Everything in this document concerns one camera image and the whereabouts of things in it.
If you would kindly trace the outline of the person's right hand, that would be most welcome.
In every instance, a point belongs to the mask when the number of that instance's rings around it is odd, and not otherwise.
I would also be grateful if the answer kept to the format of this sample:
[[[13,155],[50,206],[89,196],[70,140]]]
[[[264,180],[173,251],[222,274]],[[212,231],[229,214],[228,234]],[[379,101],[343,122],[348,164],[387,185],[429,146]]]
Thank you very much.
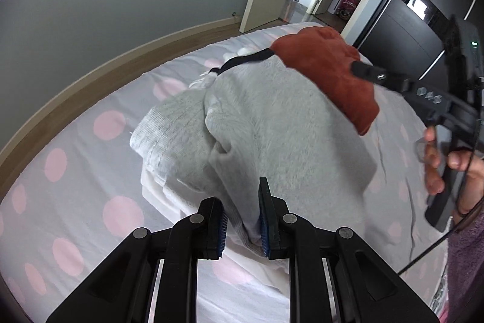
[[[437,147],[437,132],[431,126],[424,132],[426,141],[423,161],[425,163],[425,186],[430,195],[442,193],[445,188],[445,181],[440,176],[438,167],[441,162],[440,151]],[[480,209],[470,215],[469,212],[483,198],[483,160],[469,151],[453,151],[446,157],[446,165],[457,171],[467,170],[465,186],[460,192],[457,208],[453,212],[453,221],[457,225],[467,216],[473,220]]]

